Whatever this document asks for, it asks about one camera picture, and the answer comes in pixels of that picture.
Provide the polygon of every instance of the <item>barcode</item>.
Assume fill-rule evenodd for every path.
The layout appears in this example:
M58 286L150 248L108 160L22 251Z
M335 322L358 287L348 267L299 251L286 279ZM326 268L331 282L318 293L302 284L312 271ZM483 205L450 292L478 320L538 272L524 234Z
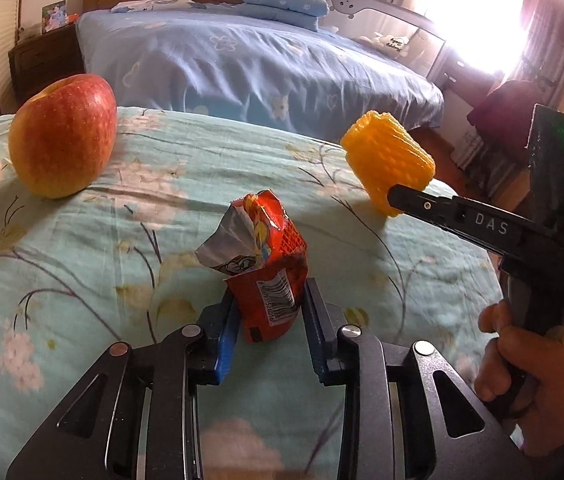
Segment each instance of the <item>barcode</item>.
M267 311L268 324L275 326L293 319L297 308L293 299L291 284L286 277L286 269L267 282L256 282Z

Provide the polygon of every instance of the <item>hand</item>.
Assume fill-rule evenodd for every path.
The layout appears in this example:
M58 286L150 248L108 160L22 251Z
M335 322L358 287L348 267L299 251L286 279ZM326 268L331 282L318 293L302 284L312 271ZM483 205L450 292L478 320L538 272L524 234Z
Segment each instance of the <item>hand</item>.
M475 380L475 393L484 402L504 394L511 385L505 360L536 379L538 387L529 409L518 420L524 453L545 456L564 445L564 330L552 341L512 325L506 301L486 307L478 319L482 332L497 332L486 345Z

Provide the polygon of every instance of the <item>bed sheet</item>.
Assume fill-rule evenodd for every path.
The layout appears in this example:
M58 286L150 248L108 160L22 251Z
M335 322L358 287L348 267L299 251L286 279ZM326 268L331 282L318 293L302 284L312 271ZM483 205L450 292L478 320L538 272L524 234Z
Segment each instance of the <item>bed sheet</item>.
M417 219L376 213L340 147L119 108L103 174L72 197L43 200L8 160L11 119L0 117L0 479L108 345L161 340L222 297L223 275L193 251L247 192L280 198L308 244L309 275L348 320L387 342L430 340L468 380L475 373L488 340L476 317L501 297L487 253ZM428 192L452 194L438 181ZM240 335L225 382L199 392L207 478L304 478L331 416L341 423L343 395L313 373L301 316L273 342ZM335 478L335 428L308 478Z
M369 110L392 113L407 130L440 126L440 90L397 61L330 32L205 7L85 13L77 30L86 71L111 84L118 105L316 139L337 141Z

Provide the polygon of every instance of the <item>window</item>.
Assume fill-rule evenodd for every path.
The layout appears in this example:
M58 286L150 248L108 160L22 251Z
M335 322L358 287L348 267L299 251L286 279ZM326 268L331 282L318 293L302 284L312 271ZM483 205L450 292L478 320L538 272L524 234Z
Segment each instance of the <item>window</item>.
M509 73L520 60L526 34L524 0L415 0L416 11L436 22L460 57L490 74Z

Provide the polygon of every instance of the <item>crumpled wrapper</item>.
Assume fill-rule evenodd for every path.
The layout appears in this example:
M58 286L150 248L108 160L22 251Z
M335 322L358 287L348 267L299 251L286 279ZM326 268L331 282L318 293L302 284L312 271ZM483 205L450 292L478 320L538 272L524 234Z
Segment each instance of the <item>crumpled wrapper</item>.
M271 190L231 202L195 254L203 266L230 276L226 284L249 341L269 341L289 330L308 273L306 242Z

